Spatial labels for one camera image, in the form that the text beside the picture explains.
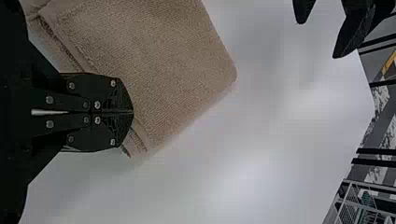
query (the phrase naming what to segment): bolt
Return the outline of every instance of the bolt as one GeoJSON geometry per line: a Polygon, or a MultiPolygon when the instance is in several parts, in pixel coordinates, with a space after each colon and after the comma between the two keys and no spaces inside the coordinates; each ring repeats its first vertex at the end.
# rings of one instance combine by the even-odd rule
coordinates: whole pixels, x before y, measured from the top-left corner
{"type": "Polygon", "coordinates": [[[85,118],[84,118],[84,123],[89,123],[89,122],[90,122],[90,118],[85,117],[85,118]]]}
{"type": "Polygon", "coordinates": [[[84,107],[84,108],[88,108],[88,106],[89,106],[89,104],[88,104],[88,102],[84,102],[84,104],[82,104],[82,107],[84,107]]]}
{"type": "Polygon", "coordinates": [[[95,101],[95,109],[100,109],[100,102],[99,101],[95,101]]]}
{"type": "Polygon", "coordinates": [[[96,117],[96,118],[95,118],[95,124],[100,124],[100,122],[101,122],[100,117],[96,117]]]}
{"type": "Polygon", "coordinates": [[[69,82],[69,89],[73,90],[76,88],[76,84],[74,82],[69,82]]]}
{"type": "Polygon", "coordinates": [[[48,129],[52,129],[54,126],[55,126],[55,124],[53,123],[52,120],[47,120],[47,122],[46,122],[46,127],[47,127],[48,129]]]}
{"type": "Polygon", "coordinates": [[[49,105],[52,105],[53,104],[53,97],[52,96],[47,96],[46,97],[46,103],[49,104],[49,105]]]}
{"type": "Polygon", "coordinates": [[[70,136],[67,138],[67,141],[68,141],[69,143],[74,143],[74,136],[73,136],[73,135],[70,135],[70,136]]]}

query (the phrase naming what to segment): towel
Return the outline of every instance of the towel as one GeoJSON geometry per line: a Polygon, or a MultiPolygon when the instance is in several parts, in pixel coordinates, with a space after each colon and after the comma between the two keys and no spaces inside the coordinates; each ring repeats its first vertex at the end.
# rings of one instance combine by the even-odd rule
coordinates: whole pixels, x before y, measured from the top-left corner
{"type": "Polygon", "coordinates": [[[60,72],[119,77],[134,104],[124,148],[161,148],[236,80],[201,0],[22,0],[34,43],[60,72]]]}

